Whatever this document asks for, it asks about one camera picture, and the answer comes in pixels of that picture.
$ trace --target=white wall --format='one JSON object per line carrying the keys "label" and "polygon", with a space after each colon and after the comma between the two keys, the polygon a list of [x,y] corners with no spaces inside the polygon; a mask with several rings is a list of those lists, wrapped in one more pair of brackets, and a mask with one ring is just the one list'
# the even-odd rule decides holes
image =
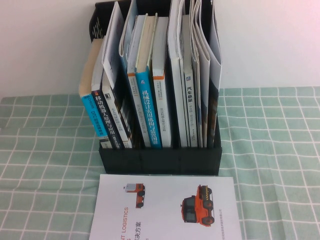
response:
{"label": "white wall", "polygon": [[[97,1],[2,1],[0,98],[77,93]],[[215,5],[222,88],[320,85],[320,1]]]}
{"label": "white wall", "polygon": [[319,0],[215,0],[222,88],[320,86]]}

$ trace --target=blue book spine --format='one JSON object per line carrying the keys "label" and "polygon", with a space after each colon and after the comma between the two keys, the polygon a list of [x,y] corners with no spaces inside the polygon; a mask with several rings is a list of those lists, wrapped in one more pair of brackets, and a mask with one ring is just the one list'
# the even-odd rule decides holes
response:
{"label": "blue book spine", "polygon": [[85,107],[86,112],[89,115],[89,118],[94,126],[94,130],[98,137],[107,137],[107,131],[106,128],[102,122],[102,119],[100,117],[98,108],[96,106],[96,103],[94,101],[94,98],[91,94],[85,95],[81,97],[81,100],[83,102],[83,105]]}
{"label": "blue book spine", "polygon": [[147,67],[145,72],[136,72],[135,77],[139,89],[151,147],[155,149],[161,149],[162,145],[157,124],[157,116],[150,88],[149,68]]}

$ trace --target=grid pattern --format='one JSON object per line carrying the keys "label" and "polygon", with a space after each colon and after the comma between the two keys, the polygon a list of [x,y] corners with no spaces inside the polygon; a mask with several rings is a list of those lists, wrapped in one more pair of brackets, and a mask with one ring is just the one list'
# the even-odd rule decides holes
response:
{"label": "grid pattern", "polygon": [[[320,87],[221,89],[243,239],[320,239]],[[77,95],[0,104],[0,239],[87,240],[104,168]]]}

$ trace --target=book spine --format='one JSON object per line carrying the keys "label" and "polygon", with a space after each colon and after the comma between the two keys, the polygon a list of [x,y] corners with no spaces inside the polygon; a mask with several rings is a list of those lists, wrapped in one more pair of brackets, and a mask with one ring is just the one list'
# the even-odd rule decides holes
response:
{"label": "book spine", "polygon": [[171,147],[171,129],[169,120],[168,100],[165,75],[153,77],[155,101],[158,111],[158,120],[162,147]]}
{"label": "book spine", "polygon": [[107,134],[109,136],[110,142],[112,144],[112,148],[114,149],[122,149],[122,142],[119,137],[119,133],[116,129],[115,124],[111,119],[111,114],[109,109],[107,108],[107,104],[104,101],[104,96],[101,90],[92,91],[92,96],[95,104],[97,105],[99,114],[103,119],[103,123],[106,127]]}
{"label": "book spine", "polygon": [[112,115],[113,121],[115,123],[115,126],[119,132],[120,138],[123,142],[123,145],[126,149],[132,149],[132,143],[128,139],[127,132],[125,130],[125,127],[123,125],[122,116],[118,112],[118,108],[115,103],[114,94],[111,91],[111,89],[108,92],[104,92],[104,98],[106,101],[106,104],[109,107],[110,113]]}
{"label": "book spine", "polygon": [[207,147],[214,147],[216,119],[218,110],[218,96],[219,90],[215,87],[214,83],[209,82],[209,109],[208,109],[208,132],[207,132]]}
{"label": "book spine", "polygon": [[190,131],[188,127],[188,107],[187,107],[187,94],[186,94],[186,83],[184,78],[184,61],[182,58],[179,59],[180,63],[180,80],[181,80],[181,88],[182,88],[182,98],[183,98],[183,109],[184,109],[184,121],[185,121],[185,129],[186,129],[186,141],[187,146],[190,147]]}
{"label": "book spine", "polygon": [[185,119],[184,98],[181,83],[180,62],[178,58],[171,58],[172,81],[175,96],[176,115],[179,128],[180,145],[182,148],[188,147],[187,125]]}
{"label": "book spine", "polygon": [[105,139],[105,142],[108,142],[108,144],[106,143],[102,147],[111,149],[112,146],[111,146],[106,128],[103,124],[103,121],[101,119],[101,116],[99,114],[99,111],[98,111],[98,108],[97,108],[97,105],[94,101],[93,96],[91,94],[88,94],[88,95],[81,97],[81,100],[82,100],[84,108],[85,108],[86,112],[88,113],[89,118],[93,124],[96,135],[100,139]]}
{"label": "book spine", "polygon": [[198,135],[193,73],[184,73],[184,81],[188,112],[188,127],[190,132],[190,145],[192,148],[196,148],[198,147]]}
{"label": "book spine", "polygon": [[135,73],[128,73],[127,74],[128,79],[129,79],[129,84],[130,84],[130,89],[133,97],[133,102],[135,106],[135,110],[137,113],[140,129],[141,129],[141,135],[142,139],[144,141],[144,145],[149,148],[151,147],[150,143],[150,138],[148,134],[148,129],[147,129],[147,124],[146,124],[146,119],[144,115],[144,110],[141,102],[141,98],[139,95],[139,89],[137,85],[137,79],[136,79],[136,74]]}
{"label": "book spine", "polygon": [[161,140],[159,137],[156,112],[150,88],[149,70],[144,72],[136,72],[135,77],[142,102],[142,108],[144,112],[145,122],[147,124],[151,147],[160,149]]}

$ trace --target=orange truck illustration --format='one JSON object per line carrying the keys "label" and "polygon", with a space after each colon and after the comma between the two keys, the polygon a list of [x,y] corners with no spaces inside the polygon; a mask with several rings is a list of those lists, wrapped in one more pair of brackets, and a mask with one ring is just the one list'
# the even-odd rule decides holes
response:
{"label": "orange truck illustration", "polygon": [[126,193],[136,193],[135,208],[140,209],[145,202],[145,186],[143,183],[128,183],[123,187]]}
{"label": "orange truck illustration", "polygon": [[215,222],[212,216],[214,202],[210,200],[212,190],[207,185],[199,185],[196,196],[187,197],[182,201],[181,214],[185,223],[199,223],[210,227]]}

